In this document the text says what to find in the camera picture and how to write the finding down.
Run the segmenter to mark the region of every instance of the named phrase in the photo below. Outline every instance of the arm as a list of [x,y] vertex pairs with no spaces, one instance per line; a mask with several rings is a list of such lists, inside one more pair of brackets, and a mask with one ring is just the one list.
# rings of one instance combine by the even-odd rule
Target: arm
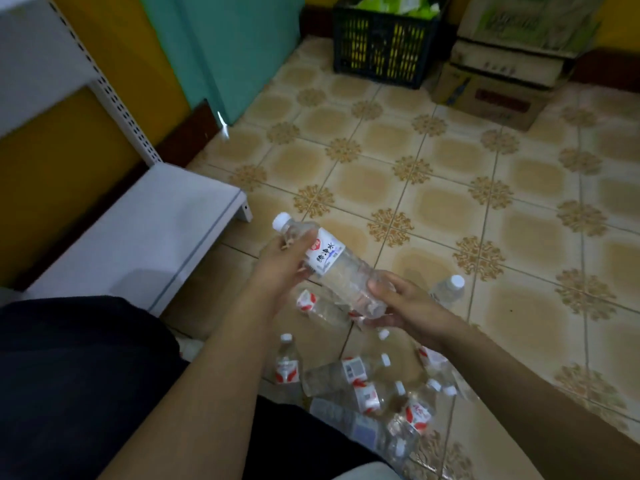
[[271,322],[300,271],[315,232],[290,249],[272,240],[244,290],[162,401],[100,480],[239,479],[244,469]]
[[370,283],[374,295],[392,308],[391,315],[372,324],[404,328],[446,356],[546,480],[638,478],[640,445],[540,379],[426,291],[383,273],[397,292]]

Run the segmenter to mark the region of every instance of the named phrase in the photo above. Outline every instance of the pile of water bottles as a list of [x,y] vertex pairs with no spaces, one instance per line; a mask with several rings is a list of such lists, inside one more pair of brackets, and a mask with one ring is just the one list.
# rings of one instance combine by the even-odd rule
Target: pile of water bottles
[[[316,229],[316,243],[307,252],[306,264],[328,289],[324,296],[305,289],[297,299],[298,309],[325,326],[348,328],[352,323],[363,327],[365,318],[380,318],[386,305],[373,297],[367,283],[386,282],[366,262],[343,243],[314,222],[297,222],[288,214],[273,221],[276,231],[290,243],[309,229]],[[465,280],[454,275],[439,282],[430,291],[432,298],[450,308],[462,298]],[[389,336],[379,329],[380,340]],[[340,361],[305,370],[290,333],[280,337],[275,363],[277,384],[302,387],[313,398],[310,413],[338,429],[353,441],[372,450],[402,473],[405,460],[418,448],[420,438],[436,416],[439,395],[464,394],[471,399],[468,384],[441,354],[418,347],[416,354],[425,368],[424,383],[405,386],[402,381],[386,381],[381,374],[391,366],[386,353],[379,356],[346,357]]]

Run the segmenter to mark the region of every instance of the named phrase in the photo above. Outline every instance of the left hand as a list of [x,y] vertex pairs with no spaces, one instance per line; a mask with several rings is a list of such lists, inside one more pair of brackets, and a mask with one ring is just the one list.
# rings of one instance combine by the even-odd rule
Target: left hand
[[268,300],[277,312],[286,302],[289,292],[311,274],[304,266],[305,253],[315,243],[317,231],[310,230],[290,247],[283,249],[284,237],[274,237],[260,252],[260,258],[247,287]]

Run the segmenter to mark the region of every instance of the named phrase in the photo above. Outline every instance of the right hand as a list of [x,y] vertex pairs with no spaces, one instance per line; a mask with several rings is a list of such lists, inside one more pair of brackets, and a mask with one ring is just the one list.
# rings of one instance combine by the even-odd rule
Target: right hand
[[368,287],[373,296],[384,301],[389,309],[379,319],[367,319],[373,327],[398,327],[420,342],[421,345],[443,353],[445,342],[453,330],[465,323],[441,306],[429,293],[411,281],[390,271],[379,271],[382,278],[395,286],[387,288],[380,281],[370,280]]

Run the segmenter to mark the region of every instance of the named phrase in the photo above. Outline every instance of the tiled floor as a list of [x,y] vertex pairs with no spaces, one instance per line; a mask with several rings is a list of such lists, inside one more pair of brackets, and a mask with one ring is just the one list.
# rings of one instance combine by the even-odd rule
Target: tiled floor
[[[522,133],[331,65],[331,40],[305,40],[192,163],[244,188],[255,218],[230,225],[164,319],[206,338],[285,210],[420,286],[464,274],[457,314],[640,440],[640,96],[569,84]],[[402,331],[325,330],[293,302],[276,323],[307,367],[384,350],[390,378],[419,376]],[[540,478],[482,403],[441,402],[407,475]]]

